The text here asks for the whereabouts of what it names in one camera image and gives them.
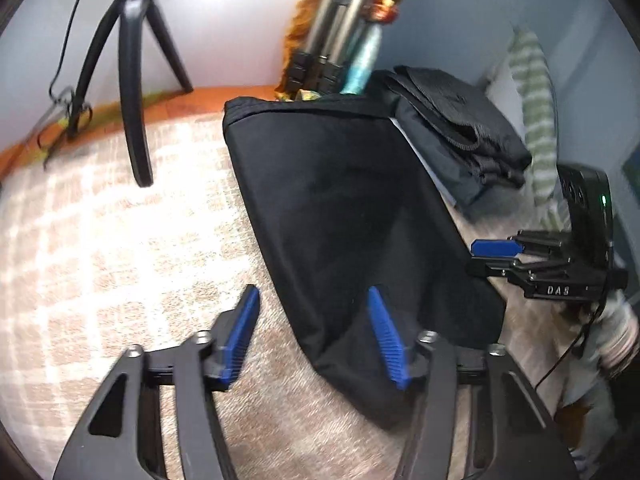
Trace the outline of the white gloved right hand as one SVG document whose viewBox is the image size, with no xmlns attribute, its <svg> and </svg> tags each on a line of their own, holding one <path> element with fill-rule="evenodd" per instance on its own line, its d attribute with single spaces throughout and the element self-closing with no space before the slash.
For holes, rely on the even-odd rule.
<svg viewBox="0 0 640 480">
<path fill-rule="evenodd" d="M 628 367 L 638 351 L 638 316 L 622 292 L 610 292 L 590 332 L 578 339 L 564 364 L 560 407 L 582 411 L 576 422 L 577 441 L 570 445 L 582 470 L 598 459 L 620 429 L 610 380 Z"/>
</svg>

